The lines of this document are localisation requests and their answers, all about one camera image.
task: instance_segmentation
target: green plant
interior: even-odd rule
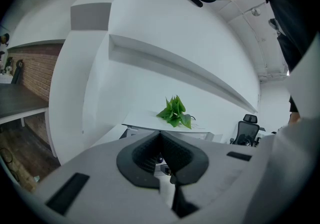
[[[183,113],[186,111],[186,108],[179,96],[172,97],[170,102],[165,98],[165,101],[166,108],[156,116],[166,120],[173,127],[176,127],[181,122],[185,127],[191,129],[191,115]]]

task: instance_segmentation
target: black slot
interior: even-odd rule
[[[55,212],[64,215],[89,179],[88,175],[75,173],[46,203]]]
[[[241,154],[241,153],[237,153],[237,152],[233,152],[233,151],[229,152],[226,155],[229,157],[237,158],[237,159],[244,160],[244,161],[250,161],[250,159],[252,157],[251,155],[248,155],[248,154]]]

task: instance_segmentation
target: gray table surface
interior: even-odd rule
[[[49,103],[20,84],[0,84],[0,119],[47,108]]]

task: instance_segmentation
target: chair headrest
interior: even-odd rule
[[[258,123],[258,118],[253,114],[246,114],[243,118],[243,121],[256,124]]]

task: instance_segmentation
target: plant leaf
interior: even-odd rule
[[[179,96],[177,95],[175,98],[176,98],[176,99],[178,100],[178,102],[179,102],[180,112],[186,112],[186,108],[185,108],[185,106],[182,104],[181,99],[179,98]]]
[[[179,111],[179,101],[178,101],[178,103],[176,103],[175,101],[172,102],[172,110],[173,110],[174,113],[179,115],[179,113],[180,113],[180,111]]]
[[[168,123],[171,124],[173,127],[176,127],[180,121],[181,121],[181,117],[178,116],[178,117],[174,117],[174,118],[170,119],[168,121]]]
[[[167,98],[165,98],[165,101],[166,101],[166,108],[171,109],[171,105],[170,105],[169,101],[167,100]]]
[[[167,107],[162,110],[159,114],[157,114],[156,116],[157,117],[160,117],[160,118],[167,118],[168,116],[170,116],[172,113],[172,110],[171,109],[168,109]]]
[[[191,129],[191,115],[180,113],[181,123]]]

